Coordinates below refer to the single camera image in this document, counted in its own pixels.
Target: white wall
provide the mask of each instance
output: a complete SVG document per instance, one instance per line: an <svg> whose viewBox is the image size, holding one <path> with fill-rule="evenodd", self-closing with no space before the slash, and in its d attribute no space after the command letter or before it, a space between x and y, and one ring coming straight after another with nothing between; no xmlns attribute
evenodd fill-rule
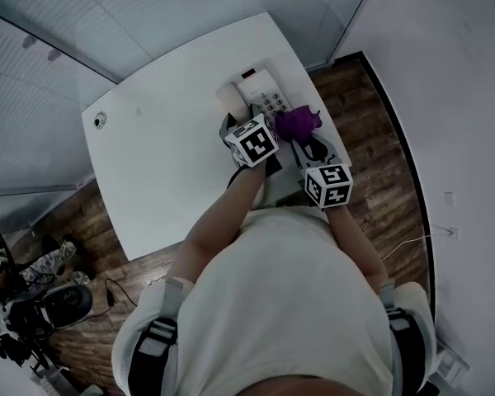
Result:
<svg viewBox="0 0 495 396"><path fill-rule="evenodd" d="M337 57L359 50L405 131L430 222L460 229L458 242L433 238L437 329L471 366L456 393L493 396L495 0L365 0Z"/></svg>
<svg viewBox="0 0 495 396"><path fill-rule="evenodd" d="M31 368L0 358L0 396L44 396L43 390L30 380Z"/></svg>

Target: telephone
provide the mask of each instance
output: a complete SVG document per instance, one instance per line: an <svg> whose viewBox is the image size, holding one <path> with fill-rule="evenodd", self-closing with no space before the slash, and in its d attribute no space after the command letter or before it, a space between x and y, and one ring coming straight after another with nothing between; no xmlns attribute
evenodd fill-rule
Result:
<svg viewBox="0 0 495 396"><path fill-rule="evenodd" d="M266 69L256 72L252 68L242 73L241 77L236 85L227 83L216 92L226 113L230 113L238 125L249 121L250 104L256 104L261 113L268 117L293 108Z"/></svg>

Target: black strap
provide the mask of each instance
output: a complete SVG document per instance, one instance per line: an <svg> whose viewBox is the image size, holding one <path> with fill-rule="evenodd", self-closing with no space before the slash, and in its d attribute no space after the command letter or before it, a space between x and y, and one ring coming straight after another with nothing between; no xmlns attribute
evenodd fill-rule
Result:
<svg viewBox="0 0 495 396"><path fill-rule="evenodd" d="M408 327L397 329L393 321L402 319ZM402 358L403 396L414 396L423 382L426 370L426 348L422 333L412 315L403 309L395 309L389 313L390 329L393 332Z"/></svg>
<svg viewBox="0 0 495 396"><path fill-rule="evenodd" d="M158 323L160 323L160 326L166 324L170 328L174 328L170 338L153 332L153 329L158 326ZM145 339L153 339L167 346L159 356L148 355L139 350ZM168 361L168 352L176 341L177 324L170 318L156 318L150 323L147 330L141 333L138 344L135 346L134 354L132 355L132 363L130 364L129 390L132 396L161 394L163 374L165 373L165 366Z"/></svg>

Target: white shirt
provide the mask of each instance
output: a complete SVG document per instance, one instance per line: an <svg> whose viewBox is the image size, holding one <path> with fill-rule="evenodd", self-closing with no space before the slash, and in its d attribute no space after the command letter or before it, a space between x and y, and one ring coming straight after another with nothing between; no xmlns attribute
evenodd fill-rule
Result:
<svg viewBox="0 0 495 396"><path fill-rule="evenodd" d="M384 306L338 249L328 224L312 213L252 213L238 239L205 268L178 315L176 394L233 396L282 375L313 375L366 395L391 394ZM125 335L132 332L125 328ZM135 346L137 337L118 336L114 353L123 341ZM116 362L114 375L121 385Z"/></svg>

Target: white table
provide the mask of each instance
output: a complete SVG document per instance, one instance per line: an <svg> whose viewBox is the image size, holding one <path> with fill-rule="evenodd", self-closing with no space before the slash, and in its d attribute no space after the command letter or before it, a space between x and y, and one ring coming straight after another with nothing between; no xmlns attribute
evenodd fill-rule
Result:
<svg viewBox="0 0 495 396"><path fill-rule="evenodd" d="M220 28L140 69L82 114L97 182L129 260L184 239L222 194L236 169L218 135L224 109L215 92L260 64L292 106L321 111L316 133L351 164L321 97L270 16ZM100 111L107 118L98 130ZM289 158L290 146L283 143L281 152ZM292 184L300 179L298 169L281 171L281 180L284 175Z"/></svg>

